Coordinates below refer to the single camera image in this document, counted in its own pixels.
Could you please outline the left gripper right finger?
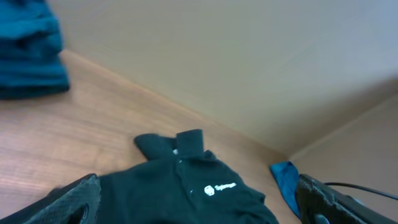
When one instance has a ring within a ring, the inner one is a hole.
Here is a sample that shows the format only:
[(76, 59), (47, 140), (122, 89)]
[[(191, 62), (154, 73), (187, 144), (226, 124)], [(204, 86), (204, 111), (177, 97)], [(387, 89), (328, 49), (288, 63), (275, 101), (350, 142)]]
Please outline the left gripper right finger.
[(397, 224), (306, 174), (299, 175), (295, 198), (303, 224)]

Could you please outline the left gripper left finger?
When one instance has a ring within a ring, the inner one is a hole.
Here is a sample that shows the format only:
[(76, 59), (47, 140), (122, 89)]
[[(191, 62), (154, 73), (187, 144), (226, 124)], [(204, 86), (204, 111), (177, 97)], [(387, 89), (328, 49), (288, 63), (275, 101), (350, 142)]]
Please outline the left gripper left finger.
[(1, 224), (93, 224), (101, 201), (100, 180), (88, 174), (1, 219)]

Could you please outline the black polo shirt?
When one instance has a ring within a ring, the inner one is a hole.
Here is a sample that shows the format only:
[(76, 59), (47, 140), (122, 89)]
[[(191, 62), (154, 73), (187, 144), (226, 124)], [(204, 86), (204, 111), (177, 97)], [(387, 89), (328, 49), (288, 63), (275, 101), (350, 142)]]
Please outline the black polo shirt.
[(99, 178), (97, 223), (277, 223), (266, 196), (204, 148), (200, 129), (134, 144), (147, 160)]

